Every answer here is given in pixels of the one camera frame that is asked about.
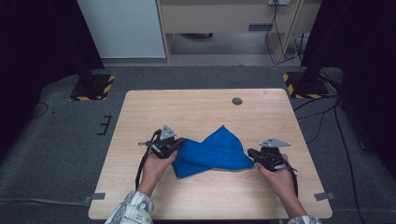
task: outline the power outlet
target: power outlet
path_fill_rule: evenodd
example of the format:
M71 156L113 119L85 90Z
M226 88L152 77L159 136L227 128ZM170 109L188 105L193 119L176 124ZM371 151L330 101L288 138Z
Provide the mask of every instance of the power outlet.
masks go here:
M275 4L278 6L287 6L290 5L290 0L268 0L268 6L274 6Z

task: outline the black strap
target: black strap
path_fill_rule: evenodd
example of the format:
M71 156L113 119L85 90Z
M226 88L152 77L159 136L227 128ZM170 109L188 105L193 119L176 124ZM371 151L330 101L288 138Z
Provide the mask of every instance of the black strap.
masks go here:
M283 162L285 162L287 169L291 173L291 177L293 178L294 191L296 192L296 195L298 197L297 175L294 173L294 171L297 171L297 170L295 170L293 167L291 167L290 163L287 160L285 160L283 158L282 158L282 160L283 160Z
M137 169L136 179L134 180L134 187L135 187L135 189L139 188L140 176L142 175L143 167L145 166L146 160L147 160L147 158L148 158L148 156L149 156L149 154L150 154L149 152L150 152L150 150L151 150L152 142L154 141L154 138L155 138L155 136L156 136L158 133L161 133L161 129L158 130L158 131L156 131L156 132L154 132L154 134L151 136L151 140L149 140L149 141L147 141L147 142L145 143L145 145L148 146L148 147L147 147L147 149L146 149L145 154L144 154L143 157L142 157L142 160L140 161L139 168Z

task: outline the gray carpet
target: gray carpet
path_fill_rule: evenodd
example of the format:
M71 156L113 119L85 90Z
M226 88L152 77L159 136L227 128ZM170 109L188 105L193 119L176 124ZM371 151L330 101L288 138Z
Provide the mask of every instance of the gray carpet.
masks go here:
M295 67L213 66L108 67L116 76L102 101L71 102L69 94L78 77L49 84L34 119L26 125L7 160L0 167L0 199L38 198L82 203L94 193L125 93L163 89L286 89L282 75ZM308 100L290 99L293 107ZM336 97L322 99L296 111L302 118L334 105ZM101 123L112 116L106 135ZM337 117L350 154L362 216L366 223L396 223L396 181L374 152L362 151L359 138L342 108ZM331 200L333 216L323 223L360 223L351 174L333 110L300 119L318 174ZM36 203L0 203L0 223L103 223L88 218L88 207ZM223 223L262 223L224 221Z

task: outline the metal bracket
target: metal bracket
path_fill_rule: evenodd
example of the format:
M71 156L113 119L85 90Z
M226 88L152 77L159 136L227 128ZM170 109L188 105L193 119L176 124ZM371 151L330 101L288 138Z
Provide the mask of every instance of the metal bracket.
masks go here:
M169 128L168 125L164 124L163 129L161 130L160 140L171 138L173 136L176 136L176 134L177 133L175 133L171 128Z
M277 140L273 137L270 137L267 140L260 142L259 145L261 147L289 147L289 146L291 146L290 143Z

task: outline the wooden table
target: wooden table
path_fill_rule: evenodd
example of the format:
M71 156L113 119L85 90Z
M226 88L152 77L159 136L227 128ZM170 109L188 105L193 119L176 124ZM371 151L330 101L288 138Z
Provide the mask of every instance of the wooden table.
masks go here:
M234 105L239 97L243 103ZM245 150L260 149L269 137L290 142L281 147L299 172L299 198L309 214L332 215L318 173L305 144L289 97L281 89L129 91L114 132L89 216L107 219L126 194L146 147L139 142L167 124L177 137L203 141L221 125L234 133ZM168 167L154 190L153 219L273 219L288 217L281 202L256 168L238 172L210 170L177 179Z

